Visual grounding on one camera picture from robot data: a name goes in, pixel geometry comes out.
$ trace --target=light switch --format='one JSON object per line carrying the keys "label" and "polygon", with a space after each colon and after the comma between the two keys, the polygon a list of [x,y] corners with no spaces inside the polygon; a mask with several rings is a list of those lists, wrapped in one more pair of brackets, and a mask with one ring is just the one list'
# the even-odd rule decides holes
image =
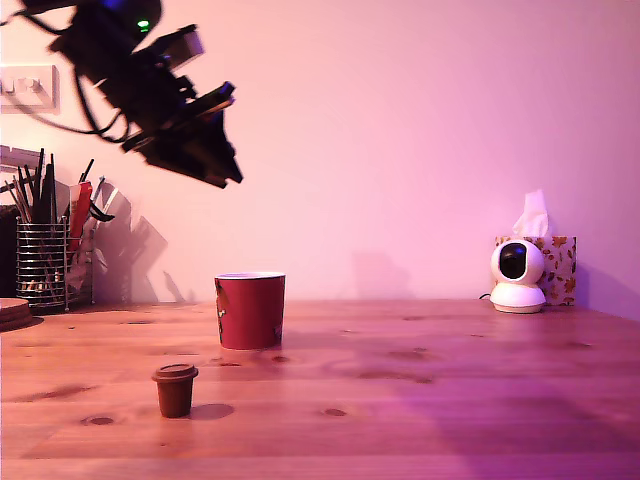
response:
{"label": "light switch", "polygon": [[38,113],[58,113],[58,70],[54,65],[0,66],[0,100],[2,114],[24,113],[17,102]]}

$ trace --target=black wire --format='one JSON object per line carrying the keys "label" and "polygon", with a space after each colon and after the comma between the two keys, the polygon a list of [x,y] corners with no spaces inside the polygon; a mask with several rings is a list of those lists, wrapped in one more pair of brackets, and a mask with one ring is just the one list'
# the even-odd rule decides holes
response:
{"label": "black wire", "polygon": [[11,22],[11,20],[13,20],[15,17],[20,16],[20,15],[24,15],[26,14],[27,11],[26,10],[18,10],[17,12],[13,12],[11,15],[9,15],[7,17],[6,20],[0,22],[0,27],[4,27],[5,25],[7,25],[9,22]]}
{"label": "black wire", "polygon": [[129,121],[127,121],[127,125],[126,125],[126,129],[125,129],[124,135],[122,135],[120,138],[113,138],[113,137],[110,137],[108,135],[103,135],[107,130],[109,130],[113,126],[115,121],[112,121],[111,124],[109,124],[105,128],[99,128],[98,127],[98,123],[96,122],[95,116],[93,115],[93,112],[91,111],[91,107],[89,107],[89,102],[87,101],[87,97],[86,97],[86,95],[84,93],[84,89],[82,88],[82,83],[80,82],[80,75],[78,74],[78,69],[77,68],[73,69],[73,78],[75,80],[76,91],[78,92],[78,97],[80,98],[80,103],[82,104],[82,111],[84,113],[84,116],[87,119],[87,121],[89,122],[89,124],[91,125],[91,127],[93,128],[93,130],[95,132],[99,132],[99,133],[97,133],[97,135],[99,135],[100,138],[102,138],[103,140],[105,140],[107,142],[111,142],[111,143],[123,143],[125,140],[127,140],[127,138],[129,138],[129,128],[130,128]]}
{"label": "black wire", "polygon": [[21,110],[23,113],[26,113],[27,115],[29,115],[31,118],[33,118],[34,120],[37,120],[40,123],[44,123],[45,125],[48,125],[50,127],[54,127],[54,128],[58,128],[60,130],[64,130],[66,132],[72,132],[72,133],[81,133],[83,135],[101,135],[102,133],[104,133],[105,131],[107,131],[108,129],[110,129],[115,123],[116,120],[122,115],[122,112],[118,112],[115,117],[113,117],[113,119],[111,120],[111,122],[109,122],[109,125],[106,126],[104,129],[104,131],[101,130],[80,130],[79,128],[74,128],[74,127],[68,127],[66,125],[62,125],[60,123],[56,123],[56,122],[52,122],[51,120],[47,120],[44,117],[41,117],[40,115],[38,115],[38,113],[33,110],[31,107],[28,107],[27,105],[25,105],[24,103],[20,103],[18,100],[16,100],[14,98],[14,95],[5,95],[9,101],[11,103],[13,103],[13,105],[15,105],[16,107],[18,107],[19,110]]}
{"label": "black wire", "polygon": [[25,17],[27,20],[30,20],[32,23],[35,23],[38,27],[42,28],[43,30],[46,30],[47,32],[53,35],[61,35],[66,31],[66,28],[63,30],[53,28],[52,26],[46,24],[42,20],[36,18],[33,14],[29,13],[27,10],[18,10],[17,12],[12,13],[11,15],[9,15],[9,17],[5,21],[0,22],[0,27],[4,27],[9,22],[11,22],[11,20],[15,17]]}

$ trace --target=wire mesh pen holder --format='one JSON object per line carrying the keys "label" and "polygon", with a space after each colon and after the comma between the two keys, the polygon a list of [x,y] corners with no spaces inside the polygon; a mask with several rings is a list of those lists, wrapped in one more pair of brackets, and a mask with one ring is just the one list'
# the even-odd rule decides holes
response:
{"label": "wire mesh pen holder", "polygon": [[31,308],[93,303],[94,230],[71,237],[69,223],[17,226],[16,296]]}

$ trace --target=security camera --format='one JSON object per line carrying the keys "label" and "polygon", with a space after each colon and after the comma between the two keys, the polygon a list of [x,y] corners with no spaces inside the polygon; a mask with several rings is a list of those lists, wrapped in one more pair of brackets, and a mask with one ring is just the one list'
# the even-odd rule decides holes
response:
{"label": "security camera", "polygon": [[544,256],[533,243],[509,240],[493,251],[491,271],[498,281],[491,292],[496,310],[508,313],[535,313],[545,303],[536,282],[544,271]]}

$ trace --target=tissue box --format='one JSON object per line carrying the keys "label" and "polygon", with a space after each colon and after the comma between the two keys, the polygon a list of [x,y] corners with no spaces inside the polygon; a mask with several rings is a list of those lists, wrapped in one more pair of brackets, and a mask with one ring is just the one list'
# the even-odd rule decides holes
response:
{"label": "tissue box", "polygon": [[576,237],[511,235],[496,237],[496,247],[506,241],[518,239],[533,243],[544,255],[544,273],[538,286],[544,292],[547,305],[575,305]]}

